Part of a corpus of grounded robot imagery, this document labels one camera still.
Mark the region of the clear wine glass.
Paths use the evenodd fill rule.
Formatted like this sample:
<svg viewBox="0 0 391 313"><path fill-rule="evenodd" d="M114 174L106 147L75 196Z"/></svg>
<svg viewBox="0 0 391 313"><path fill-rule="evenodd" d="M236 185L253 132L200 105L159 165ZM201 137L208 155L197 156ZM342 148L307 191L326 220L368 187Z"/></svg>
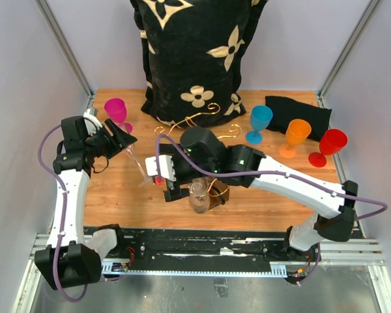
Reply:
<svg viewBox="0 0 391 313"><path fill-rule="evenodd" d="M199 214L206 213L210 207L210 198L207 193L208 184L203 179L194 179L189 186L190 207Z"/></svg>
<svg viewBox="0 0 391 313"><path fill-rule="evenodd" d="M144 187L145 185L152 184L152 178L147 175L144 167L139 161L135 145L129 145L126 148L126 152L128 153L128 156L134 161L135 165L138 167L138 170L143 178L143 181L138 185L138 187Z"/></svg>

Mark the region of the pink wine glass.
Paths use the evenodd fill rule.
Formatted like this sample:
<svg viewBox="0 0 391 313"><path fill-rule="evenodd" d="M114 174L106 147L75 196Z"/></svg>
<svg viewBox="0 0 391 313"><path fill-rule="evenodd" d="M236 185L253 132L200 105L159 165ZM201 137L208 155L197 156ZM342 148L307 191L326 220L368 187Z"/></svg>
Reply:
<svg viewBox="0 0 391 313"><path fill-rule="evenodd" d="M133 127L126 122L127 110L124 100L121 98L111 98L104 104L104 109L108 117L121 129L131 133Z"/></svg>

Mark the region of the blue wine glass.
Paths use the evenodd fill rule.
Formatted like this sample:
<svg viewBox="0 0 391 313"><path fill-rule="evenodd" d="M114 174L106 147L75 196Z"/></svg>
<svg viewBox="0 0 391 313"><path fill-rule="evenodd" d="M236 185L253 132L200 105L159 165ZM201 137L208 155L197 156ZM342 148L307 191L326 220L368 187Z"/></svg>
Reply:
<svg viewBox="0 0 391 313"><path fill-rule="evenodd" d="M265 105L255 106L250 116L250 126L252 130L246 134L248 143L257 145L263 141L261 131L266 129L273 118L272 110Z"/></svg>

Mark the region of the orange wine glass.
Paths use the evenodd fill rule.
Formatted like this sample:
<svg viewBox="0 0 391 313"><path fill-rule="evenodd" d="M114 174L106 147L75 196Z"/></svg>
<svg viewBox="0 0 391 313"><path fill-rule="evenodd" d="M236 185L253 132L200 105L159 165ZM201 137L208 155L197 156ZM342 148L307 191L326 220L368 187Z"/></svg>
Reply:
<svg viewBox="0 0 391 313"><path fill-rule="evenodd" d="M293 158L296 146L302 144L311 133L311 125L303 119L293 119L285 133L286 143L279 147L279 154L284 158Z"/></svg>

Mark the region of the red wine glass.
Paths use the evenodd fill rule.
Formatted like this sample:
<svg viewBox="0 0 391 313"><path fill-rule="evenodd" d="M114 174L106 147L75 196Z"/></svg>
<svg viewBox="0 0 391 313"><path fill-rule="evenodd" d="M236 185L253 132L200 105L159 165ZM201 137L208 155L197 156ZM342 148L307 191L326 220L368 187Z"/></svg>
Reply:
<svg viewBox="0 0 391 313"><path fill-rule="evenodd" d="M324 167L327 163L326 157L338 153L347 143L348 137L343 131L336 128L328 129L319 142L319 152L309 155L309 163L316 168Z"/></svg>

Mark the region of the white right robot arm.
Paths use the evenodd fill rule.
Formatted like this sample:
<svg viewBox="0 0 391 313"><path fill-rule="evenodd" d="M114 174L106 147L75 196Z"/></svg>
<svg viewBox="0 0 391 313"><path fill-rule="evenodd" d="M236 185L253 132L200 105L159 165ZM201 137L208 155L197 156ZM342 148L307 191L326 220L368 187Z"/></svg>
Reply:
<svg viewBox="0 0 391 313"><path fill-rule="evenodd" d="M160 134L155 156L146 159L147 173L182 185L198 177L213 177L229 186L257 188L298 202L314 214L287 229L283 255L300 259L324 239L347 242L355 223L354 199L358 185L330 183L293 170L247 145L226 146L206 128L184 131L179 143L170 142L174 153L160 153Z"/></svg>

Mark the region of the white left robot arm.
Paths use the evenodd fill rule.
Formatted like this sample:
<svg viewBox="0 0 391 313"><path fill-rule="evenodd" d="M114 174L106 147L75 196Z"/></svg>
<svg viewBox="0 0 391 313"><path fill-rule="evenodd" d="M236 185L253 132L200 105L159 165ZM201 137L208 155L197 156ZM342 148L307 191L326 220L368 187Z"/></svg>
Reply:
<svg viewBox="0 0 391 313"><path fill-rule="evenodd" d="M49 286L64 292L97 283L104 258L119 258L126 252L118 224L101 226L85 240L83 217L95 160L110 160L137 139L111 119L101 123L88 113L63 119L57 128L63 139L52 166L43 166L57 183L53 224L45 249L35 252L34 261Z"/></svg>

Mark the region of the black floral pillow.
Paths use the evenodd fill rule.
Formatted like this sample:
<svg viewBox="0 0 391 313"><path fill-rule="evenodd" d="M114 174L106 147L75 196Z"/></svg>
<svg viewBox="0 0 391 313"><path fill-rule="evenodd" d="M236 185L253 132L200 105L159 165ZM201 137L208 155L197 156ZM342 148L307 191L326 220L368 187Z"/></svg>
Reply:
<svg viewBox="0 0 391 313"><path fill-rule="evenodd" d="M165 125L214 127L246 113L241 61L266 0L132 1L147 81L141 111Z"/></svg>

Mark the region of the black folded cloth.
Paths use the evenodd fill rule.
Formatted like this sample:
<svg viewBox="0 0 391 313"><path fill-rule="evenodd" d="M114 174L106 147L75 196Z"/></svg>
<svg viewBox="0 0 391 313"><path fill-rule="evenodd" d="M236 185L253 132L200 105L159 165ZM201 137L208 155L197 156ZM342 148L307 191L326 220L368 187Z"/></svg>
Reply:
<svg viewBox="0 0 391 313"><path fill-rule="evenodd" d="M274 132L286 133L293 119L303 119L311 126L308 139L319 142L329 128L332 110L319 108L296 101L288 97L266 96L265 104L273 112L273 118L268 129Z"/></svg>

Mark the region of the black mounting rail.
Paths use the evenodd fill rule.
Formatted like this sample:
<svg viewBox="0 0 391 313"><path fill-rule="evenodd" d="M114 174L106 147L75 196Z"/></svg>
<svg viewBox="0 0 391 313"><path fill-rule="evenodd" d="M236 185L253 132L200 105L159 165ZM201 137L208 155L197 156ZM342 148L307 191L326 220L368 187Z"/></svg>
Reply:
<svg viewBox="0 0 391 313"><path fill-rule="evenodd" d="M272 263L307 271L320 258L317 245L298 252L280 231L119 228L117 233L121 245L108 256L115 271L130 256L133 272L179 275L265 274Z"/></svg>

